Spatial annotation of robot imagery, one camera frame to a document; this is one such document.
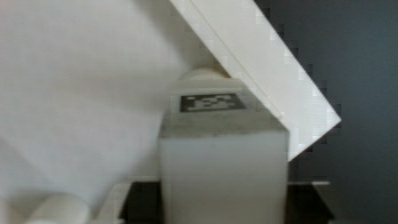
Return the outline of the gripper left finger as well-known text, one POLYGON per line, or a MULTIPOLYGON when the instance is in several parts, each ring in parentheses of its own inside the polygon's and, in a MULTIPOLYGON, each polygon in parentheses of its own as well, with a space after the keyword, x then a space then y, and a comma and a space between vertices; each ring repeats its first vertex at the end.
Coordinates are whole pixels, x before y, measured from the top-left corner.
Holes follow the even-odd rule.
POLYGON ((162 224, 159 181, 139 181, 115 186, 99 216, 88 224, 162 224))

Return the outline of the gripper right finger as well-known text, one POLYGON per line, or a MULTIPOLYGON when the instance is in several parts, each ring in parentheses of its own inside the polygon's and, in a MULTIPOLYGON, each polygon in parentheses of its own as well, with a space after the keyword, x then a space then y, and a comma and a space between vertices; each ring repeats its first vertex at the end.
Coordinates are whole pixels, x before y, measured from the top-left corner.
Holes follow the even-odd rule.
POLYGON ((330 224, 335 219, 322 190, 330 182, 290 182, 287 197, 287 224, 330 224))

